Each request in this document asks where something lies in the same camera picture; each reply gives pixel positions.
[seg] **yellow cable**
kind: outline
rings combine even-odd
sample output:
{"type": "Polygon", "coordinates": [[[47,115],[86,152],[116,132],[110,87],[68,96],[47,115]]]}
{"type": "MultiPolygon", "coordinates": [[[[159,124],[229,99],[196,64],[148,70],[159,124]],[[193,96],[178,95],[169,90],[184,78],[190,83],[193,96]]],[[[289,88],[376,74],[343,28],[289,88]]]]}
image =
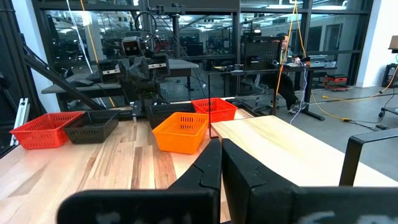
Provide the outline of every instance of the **yellow cable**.
{"type": "MultiPolygon", "coordinates": [[[[83,9],[83,12],[85,12],[86,9],[85,9],[85,6],[83,4],[83,0],[80,0],[80,4],[81,4],[81,8],[83,9]]],[[[95,50],[93,37],[91,36],[91,31],[90,31],[90,23],[87,24],[87,29],[88,29],[88,35],[90,36],[91,46],[93,46],[93,50],[94,50],[95,62],[98,64],[97,52],[95,50]]],[[[110,96],[109,96],[109,101],[111,102],[112,106],[115,107],[115,104],[113,103],[113,100],[112,100],[112,98],[110,96]]]]}
{"type": "MultiPolygon", "coordinates": [[[[292,13],[293,16],[294,16],[294,12],[295,12],[296,9],[297,9],[297,0],[296,0],[296,2],[295,2],[295,4],[294,4],[293,13],[292,13]]],[[[286,60],[286,58],[287,58],[288,48],[289,48],[289,41],[290,41],[290,35],[292,34],[292,28],[293,28],[293,19],[292,19],[291,22],[290,22],[289,35],[287,36],[287,46],[286,46],[286,49],[285,49],[285,57],[284,57],[283,62],[285,62],[285,60],[286,60]]],[[[281,76],[282,76],[282,71],[283,71],[283,69],[284,69],[284,66],[283,66],[283,64],[281,64],[281,65],[280,65],[280,69],[279,69],[278,85],[276,86],[276,94],[278,94],[278,92],[279,92],[280,78],[281,78],[281,76]]]]}
{"type": "Polygon", "coordinates": [[[316,99],[315,99],[315,95],[313,94],[313,91],[311,91],[311,94],[312,94],[312,98],[313,98],[314,103],[318,106],[318,108],[319,108],[322,112],[324,112],[325,114],[331,116],[332,118],[340,119],[341,121],[347,121],[347,120],[349,120],[349,118],[342,118],[342,117],[340,117],[340,116],[336,116],[336,115],[333,115],[333,114],[330,114],[330,113],[326,112],[324,109],[322,109],[322,108],[318,105],[318,103],[317,103],[317,101],[316,101],[316,99]]]}
{"type": "MultiPolygon", "coordinates": [[[[306,57],[306,54],[305,54],[306,51],[305,51],[305,47],[304,47],[304,44],[303,44],[303,37],[302,37],[302,35],[301,35],[301,28],[300,28],[300,22],[299,22],[299,12],[298,12],[297,8],[295,8],[295,9],[293,10],[293,12],[296,12],[296,15],[297,15],[296,21],[297,21],[297,25],[298,25],[298,33],[299,33],[299,35],[300,35],[301,48],[302,48],[302,50],[303,50],[303,55],[304,55],[304,57],[306,57]]],[[[342,118],[342,117],[340,117],[340,116],[333,115],[333,114],[331,114],[331,113],[326,112],[326,111],[325,111],[324,109],[322,109],[322,108],[319,106],[319,104],[317,103],[317,100],[315,99],[315,95],[313,94],[313,91],[311,91],[311,94],[312,94],[312,98],[313,98],[313,101],[314,101],[315,105],[316,105],[322,112],[324,112],[325,114],[327,114],[328,116],[330,116],[330,117],[332,117],[332,118],[337,118],[337,119],[339,119],[339,120],[341,120],[341,121],[348,121],[348,120],[349,120],[349,118],[342,118]]]]}
{"type": "MultiPolygon", "coordinates": [[[[381,92],[382,93],[384,93],[384,91],[386,91],[390,86],[391,86],[391,84],[393,83],[393,81],[394,81],[394,79],[395,79],[395,77],[396,77],[396,73],[397,73],[397,70],[398,70],[398,66],[397,66],[397,68],[396,68],[396,70],[395,70],[395,72],[394,72],[394,74],[393,74],[393,76],[392,76],[392,78],[391,78],[391,80],[390,80],[390,83],[388,84],[388,86],[387,87],[385,87],[385,89],[383,89],[381,92]]],[[[324,98],[324,99],[331,99],[331,100],[338,100],[338,101],[365,101],[365,100],[370,100],[371,98],[373,98],[373,97],[375,97],[375,96],[378,96],[378,95],[380,95],[381,93],[376,93],[376,94],[374,94],[374,95],[371,95],[370,97],[368,97],[368,98],[364,98],[364,99],[353,99],[353,100],[346,100],[346,99],[341,99],[341,98],[333,98],[333,97],[329,97],[329,96],[322,96],[322,98],[324,98]]]]}

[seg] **glass window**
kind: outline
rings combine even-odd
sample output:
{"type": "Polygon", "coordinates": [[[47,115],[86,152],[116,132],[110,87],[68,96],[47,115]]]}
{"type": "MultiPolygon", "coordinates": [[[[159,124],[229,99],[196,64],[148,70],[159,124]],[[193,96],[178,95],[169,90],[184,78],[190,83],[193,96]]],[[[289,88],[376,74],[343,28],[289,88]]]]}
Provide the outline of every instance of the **glass window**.
{"type": "MultiPolygon", "coordinates": [[[[65,0],[42,0],[43,2],[65,2],[65,0]]],[[[78,2],[80,0],[69,0],[69,2],[78,2]]],[[[105,5],[129,5],[129,6],[138,6],[139,0],[83,0],[84,3],[87,4],[105,4],[105,5]]]]}
{"type": "Polygon", "coordinates": [[[371,0],[313,0],[312,9],[364,10],[371,0]]]}
{"type": "MultiPolygon", "coordinates": [[[[164,53],[173,56],[171,39],[172,21],[158,22],[157,35],[164,43],[164,53]]],[[[231,16],[181,16],[180,44],[188,56],[232,54],[232,17],[231,16]]]]}
{"type": "Polygon", "coordinates": [[[292,34],[290,36],[290,50],[300,52],[300,37],[298,23],[301,23],[302,15],[274,14],[274,13],[243,13],[242,34],[260,32],[261,36],[272,36],[280,33],[289,34],[290,23],[293,21],[292,34]]]}
{"type": "MultiPolygon", "coordinates": [[[[290,9],[294,7],[295,0],[241,0],[241,7],[255,7],[268,9],[290,9]]],[[[303,8],[303,0],[297,0],[297,6],[303,8]]]]}
{"type": "Polygon", "coordinates": [[[47,11],[55,62],[84,62],[84,53],[89,61],[116,59],[121,55],[120,41],[137,35],[130,12],[83,12],[47,11]],[[94,48],[89,38],[89,29],[94,48]]]}
{"type": "Polygon", "coordinates": [[[307,50],[357,50],[359,22],[359,15],[312,14],[307,50]]]}

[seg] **desk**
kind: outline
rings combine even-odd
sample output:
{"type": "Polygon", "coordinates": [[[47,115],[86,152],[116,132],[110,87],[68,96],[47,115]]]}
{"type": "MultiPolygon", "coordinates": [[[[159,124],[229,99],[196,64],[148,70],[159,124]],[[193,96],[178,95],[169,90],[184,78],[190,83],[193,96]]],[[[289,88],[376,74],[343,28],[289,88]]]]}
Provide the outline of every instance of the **desk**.
{"type": "MultiPolygon", "coordinates": [[[[238,110],[236,119],[249,115],[238,110]]],[[[119,122],[102,144],[26,151],[18,146],[0,159],[0,223],[55,223],[60,203],[88,189],[166,189],[195,161],[162,152],[147,121],[119,122]]],[[[225,193],[221,221],[230,220],[225,193]]]]}
{"type": "MultiPolygon", "coordinates": [[[[191,81],[190,76],[192,73],[192,68],[199,68],[199,65],[191,62],[186,62],[180,59],[169,59],[170,65],[170,76],[169,77],[186,77],[187,85],[186,87],[191,90],[191,81]]],[[[83,74],[75,74],[71,77],[68,77],[66,81],[86,78],[89,73],[83,74]]],[[[98,85],[85,86],[85,87],[76,87],[77,90],[83,92],[90,98],[97,97],[107,97],[107,96],[124,96],[123,90],[121,89],[120,83],[98,83],[98,85]]],[[[42,90],[42,94],[50,94],[56,93],[57,98],[61,101],[61,111],[65,111],[67,109],[66,101],[67,100],[75,100],[70,94],[68,94],[65,90],[60,88],[58,85],[52,85],[42,90]]]]}
{"type": "MultiPolygon", "coordinates": [[[[344,154],[275,116],[211,124],[282,177],[299,186],[337,186],[344,154]]],[[[359,163],[354,186],[398,187],[398,182],[359,163]]]]}
{"type": "MultiPolygon", "coordinates": [[[[225,72],[225,68],[226,67],[214,67],[214,69],[216,69],[219,72],[225,72]]],[[[313,82],[313,75],[316,71],[323,71],[323,70],[336,70],[337,67],[331,67],[331,68],[325,68],[325,67],[320,67],[320,68],[305,68],[307,70],[307,87],[305,88],[305,94],[304,94],[304,102],[308,103],[311,100],[311,92],[312,92],[312,82],[313,82]]],[[[299,72],[303,72],[304,68],[303,67],[290,67],[289,69],[284,69],[283,72],[284,73],[289,73],[289,72],[295,72],[295,73],[299,73],[299,72]]],[[[226,97],[226,94],[229,93],[229,96],[233,96],[233,95],[238,95],[239,94],[239,87],[240,87],[240,81],[239,81],[239,76],[237,76],[236,80],[233,80],[233,84],[230,84],[230,77],[229,75],[224,75],[224,97],[226,97]]],[[[276,114],[276,109],[275,109],[275,104],[276,104],[276,90],[274,89],[274,99],[273,99],[274,105],[273,105],[273,115],[276,114]]],[[[303,114],[311,116],[315,119],[318,119],[320,121],[324,121],[325,118],[312,113],[311,111],[309,111],[309,105],[308,107],[306,107],[303,111],[303,114]]]]}

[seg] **red box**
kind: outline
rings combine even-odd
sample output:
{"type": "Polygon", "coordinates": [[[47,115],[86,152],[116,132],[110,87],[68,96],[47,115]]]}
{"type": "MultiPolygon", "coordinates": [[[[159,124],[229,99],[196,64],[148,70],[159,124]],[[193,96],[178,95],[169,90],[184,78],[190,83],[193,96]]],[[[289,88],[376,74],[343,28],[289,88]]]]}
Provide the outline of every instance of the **red box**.
{"type": "MultiPolygon", "coordinates": [[[[204,100],[193,100],[192,104],[194,105],[197,113],[209,113],[209,99],[204,100]]],[[[235,112],[237,107],[228,103],[225,100],[220,98],[211,98],[211,123],[219,122],[219,121],[231,121],[235,118],[235,112]]]]}
{"type": "Polygon", "coordinates": [[[62,129],[83,112],[48,113],[12,131],[24,149],[48,149],[62,146],[68,136],[62,129]]]}

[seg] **wooden table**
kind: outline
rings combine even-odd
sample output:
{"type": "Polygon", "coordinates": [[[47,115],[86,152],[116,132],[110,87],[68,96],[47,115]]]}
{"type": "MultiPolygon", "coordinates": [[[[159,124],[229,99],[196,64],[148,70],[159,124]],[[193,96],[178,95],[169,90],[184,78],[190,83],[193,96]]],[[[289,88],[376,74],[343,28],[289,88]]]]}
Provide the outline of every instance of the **wooden table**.
{"type": "MultiPolygon", "coordinates": [[[[238,110],[236,119],[250,117],[238,110]]],[[[26,151],[0,160],[0,223],[55,223],[60,203],[87,189],[166,189],[195,161],[194,155],[162,152],[147,121],[119,122],[103,144],[26,151]]],[[[225,193],[221,221],[230,220],[225,193]]]]}
{"type": "MultiPolygon", "coordinates": [[[[344,154],[275,116],[211,124],[268,168],[299,186],[337,186],[344,154]]],[[[397,187],[398,182],[359,163],[354,186],[397,187]]]]}

